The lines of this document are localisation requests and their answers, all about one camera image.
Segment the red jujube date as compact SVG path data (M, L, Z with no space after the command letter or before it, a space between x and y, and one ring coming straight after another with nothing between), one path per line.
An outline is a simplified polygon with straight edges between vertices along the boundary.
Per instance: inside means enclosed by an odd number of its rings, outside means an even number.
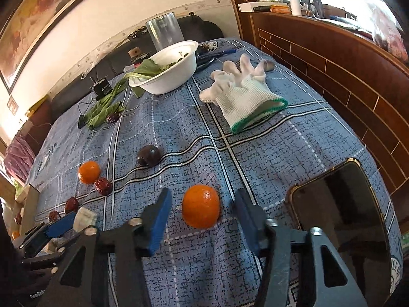
M61 215L58 211L53 210L49 212L49 222L54 223L61 218Z
M104 177L97 178L94 187L101 195L109 195L112 192L112 182Z
M69 198L64 206L64 213L69 214L72 212L76 212L79 209L79 201L75 197Z

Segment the small orange tangerine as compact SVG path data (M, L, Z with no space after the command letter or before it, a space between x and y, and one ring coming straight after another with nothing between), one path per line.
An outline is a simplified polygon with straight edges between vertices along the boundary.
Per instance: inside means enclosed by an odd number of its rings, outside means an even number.
M78 179L83 184L93 184L100 176L100 167L95 161L86 161L78 168Z

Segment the large orange tangerine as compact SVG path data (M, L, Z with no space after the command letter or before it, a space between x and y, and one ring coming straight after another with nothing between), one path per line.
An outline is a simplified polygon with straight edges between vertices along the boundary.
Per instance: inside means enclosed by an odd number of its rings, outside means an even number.
M220 197L215 189L203 184L190 187L182 200L182 218L190 227L209 229L220 215Z

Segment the dark purple plum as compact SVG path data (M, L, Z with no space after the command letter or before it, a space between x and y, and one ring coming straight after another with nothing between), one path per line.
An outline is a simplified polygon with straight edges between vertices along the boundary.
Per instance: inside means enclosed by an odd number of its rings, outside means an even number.
M141 166L154 167L161 160L160 150L156 146L148 145L141 148L137 153L137 162Z

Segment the black smartphone gold case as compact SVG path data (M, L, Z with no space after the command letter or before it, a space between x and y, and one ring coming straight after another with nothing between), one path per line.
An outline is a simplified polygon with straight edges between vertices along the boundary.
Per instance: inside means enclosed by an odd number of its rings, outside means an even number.
M356 280L368 306L390 295L391 253L379 201L353 157L291 187L286 201L302 230L321 228Z

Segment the green leafy vegetable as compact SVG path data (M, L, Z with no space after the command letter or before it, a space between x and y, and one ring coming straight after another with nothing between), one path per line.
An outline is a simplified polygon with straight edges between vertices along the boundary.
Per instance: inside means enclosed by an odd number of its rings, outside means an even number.
M151 78L160 75L160 73L165 72L181 60L183 60L183 58L179 58L176 62L161 66L152 59L145 59L136 69L126 73L124 77L114 85L111 93L98 100L91 110L79 119L78 128L82 128L86 125L92 130L101 125L109 115L122 112L124 106L121 103L113 103L113 100L127 87L128 79L136 78L140 82L150 80Z

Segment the blue plaid tablecloth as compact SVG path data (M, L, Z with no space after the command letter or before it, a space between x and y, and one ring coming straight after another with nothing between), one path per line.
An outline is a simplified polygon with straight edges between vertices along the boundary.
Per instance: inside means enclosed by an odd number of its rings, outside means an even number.
M50 129L28 178L40 193L35 222L77 197L98 215L99 229L113 229L139 215L167 187L173 202L164 237L157 253L143 262L153 306L250 306L262 265L232 213L235 190L246 189L268 215L292 226L285 203L290 187L354 157L379 200L392 255L390 287L396 288L403 277L401 235L377 163L361 141L367 132L341 117L323 91L277 64L266 82L287 100L287 108L235 135L220 109L199 98L211 85L211 72L222 65L217 59L161 96L136 97L125 90L117 96L125 107L119 120L95 130L78 128L81 111L91 107L88 98L68 109ZM138 151L148 145L162 156L154 167L137 162ZM109 195L78 179L86 161L97 162L99 177L112 182ZM184 194L196 184L212 187L220 197L219 218L209 229L190 227L182 218Z

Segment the small black device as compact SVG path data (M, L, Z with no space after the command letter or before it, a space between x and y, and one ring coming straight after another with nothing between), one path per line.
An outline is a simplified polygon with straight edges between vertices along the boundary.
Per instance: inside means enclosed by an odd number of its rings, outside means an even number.
M97 101L99 101L100 99L102 99L103 97L112 92L112 87L109 84L107 78L104 77L95 80L94 78L91 77L91 80L93 82L92 91L95 93Z

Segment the white knit work glove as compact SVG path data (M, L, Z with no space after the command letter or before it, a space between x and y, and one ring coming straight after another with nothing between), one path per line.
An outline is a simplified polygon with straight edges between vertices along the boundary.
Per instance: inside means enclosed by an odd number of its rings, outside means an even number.
M226 60L221 70L211 73L213 83L200 92L199 98L219 107L231 133L238 134L287 107L287 100L273 93L266 83L266 73L274 66L271 61L261 60L254 67L246 54L241 55L239 64Z

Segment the white plastic bowl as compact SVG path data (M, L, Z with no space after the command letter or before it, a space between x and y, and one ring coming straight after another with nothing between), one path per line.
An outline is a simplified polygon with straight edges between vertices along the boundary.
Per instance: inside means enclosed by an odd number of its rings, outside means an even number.
M193 40L170 45L145 59L134 71L124 76L132 88L141 87L154 94L166 94L183 85L196 71L196 50Z

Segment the clear glass jar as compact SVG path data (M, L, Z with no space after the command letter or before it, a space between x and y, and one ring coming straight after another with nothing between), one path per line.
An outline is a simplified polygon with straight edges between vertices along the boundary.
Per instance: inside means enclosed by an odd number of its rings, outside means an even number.
M167 13L151 19L145 24L157 51L184 41L174 13Z

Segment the blue pen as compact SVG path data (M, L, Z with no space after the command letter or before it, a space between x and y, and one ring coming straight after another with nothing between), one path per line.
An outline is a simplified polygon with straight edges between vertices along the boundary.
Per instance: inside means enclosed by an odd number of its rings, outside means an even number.
M228 49L224 51L218 51L218 52L212 52L212 53L206 53L203 55L198 55L197 60L207 60L207 59L212 59L212 58L219 58L224 55L232 54L237 52L237 49Z

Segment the framed horse painting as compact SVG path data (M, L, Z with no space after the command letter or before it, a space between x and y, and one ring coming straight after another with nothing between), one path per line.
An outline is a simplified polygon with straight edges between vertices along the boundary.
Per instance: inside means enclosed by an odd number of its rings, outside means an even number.
M1 22L1 82L10 94L35 49L82 0L14 0Z

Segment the black leather sofa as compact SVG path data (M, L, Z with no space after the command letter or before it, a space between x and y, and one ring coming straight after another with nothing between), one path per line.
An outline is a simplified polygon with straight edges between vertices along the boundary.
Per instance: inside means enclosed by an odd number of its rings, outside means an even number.
M213 22L203 20L194 13L179 18L177 21L185 40L195 40L201 43L223 37L223 32L219 26ZM79 100L91 93L95 80L101 78L111 80L123 73L124 67L132 63L129 51L134 48L138 48L142 53L149 53L150 55L157 52L148 30L146 28L137 30L130 36L130 41L107 54L91 69L88 75L79 75L53 98L51 101L52 119L56 120Z

